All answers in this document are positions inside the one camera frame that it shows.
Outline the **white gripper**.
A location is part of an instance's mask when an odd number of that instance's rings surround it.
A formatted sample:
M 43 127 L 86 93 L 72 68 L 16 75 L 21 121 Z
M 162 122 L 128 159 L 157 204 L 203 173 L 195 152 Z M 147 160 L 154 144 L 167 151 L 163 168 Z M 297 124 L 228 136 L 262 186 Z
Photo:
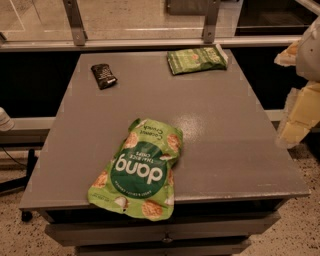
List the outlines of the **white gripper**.
M 292 88 L 287 95 L 277 129 L 276 145 L 290 149 L 320 122 L 320 17 L 304 32 L 300 42 L 290 44 L 274 63 L 283 67 L 296 65 L 296 73 L 309 80 L 302 89 Z

